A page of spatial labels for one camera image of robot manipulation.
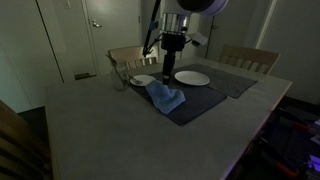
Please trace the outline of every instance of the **white door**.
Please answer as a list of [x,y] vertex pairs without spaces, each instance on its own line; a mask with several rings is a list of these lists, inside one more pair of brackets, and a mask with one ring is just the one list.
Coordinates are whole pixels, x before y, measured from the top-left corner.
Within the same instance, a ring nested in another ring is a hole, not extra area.
[[141,45],[140,0],[86,0],[85,3],[98,71],[106,74],[110,72],[105,56],[108,50]]
[[256,47],[269,12],[266,0],[229,0],[214,17],[207,58],[218,60],[224,44]]

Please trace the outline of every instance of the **blue towel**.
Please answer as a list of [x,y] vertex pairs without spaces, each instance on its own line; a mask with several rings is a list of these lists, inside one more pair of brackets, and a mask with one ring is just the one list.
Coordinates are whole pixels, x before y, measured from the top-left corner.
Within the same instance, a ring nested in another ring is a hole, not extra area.
[[169,89],[168,86],[162,85],[159,81],[152,81],[146,89],[152,98],[153,104],[163,114],[170,113],[186,99],[181,90]]

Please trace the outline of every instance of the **white table top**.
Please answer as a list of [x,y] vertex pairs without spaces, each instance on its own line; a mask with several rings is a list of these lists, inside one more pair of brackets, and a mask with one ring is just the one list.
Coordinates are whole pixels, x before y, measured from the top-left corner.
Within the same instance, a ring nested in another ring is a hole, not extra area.
[[[175,67],[191,63],[258,82],[239,99],[228,97],[182,127],[131,88],[113,90],[109,76],[48,88],[55,179],[224,179],[291,82],[200,58],[177,61]],[[161,70],[162,64],[131,73]]]

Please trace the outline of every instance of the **wooden chair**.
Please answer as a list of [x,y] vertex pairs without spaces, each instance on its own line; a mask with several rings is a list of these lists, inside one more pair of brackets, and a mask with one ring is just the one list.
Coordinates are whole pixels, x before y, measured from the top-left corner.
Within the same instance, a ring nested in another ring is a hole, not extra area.
[[158,64],[158,46],[152,47],[152,53],[143,57],[142,46],[125,47],[119,49],[112,49],[108,54],[117,62],[126,62],[129,69]]
[[0,178],[52,179],[50,149],[0,100]]
[[259,49],[224,45],[219,62],[269,74],[280,54]]

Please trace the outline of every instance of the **wall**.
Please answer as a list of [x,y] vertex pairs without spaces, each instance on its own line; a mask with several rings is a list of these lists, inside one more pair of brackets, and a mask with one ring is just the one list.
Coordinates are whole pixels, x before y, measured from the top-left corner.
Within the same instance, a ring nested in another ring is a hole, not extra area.
[[320,101],[320,1],[281,0],[261,48],[281,57],[272,76],[293,81],[287,95],[306,102]]
[[31,104],[0,44],[0,100],[16,112],[31,109]]
[[0,99],[17,112],[43,106],[45,88],[62,83],[62,78],[36,1],[1,2],[0,24],[0,71],[6,72]]

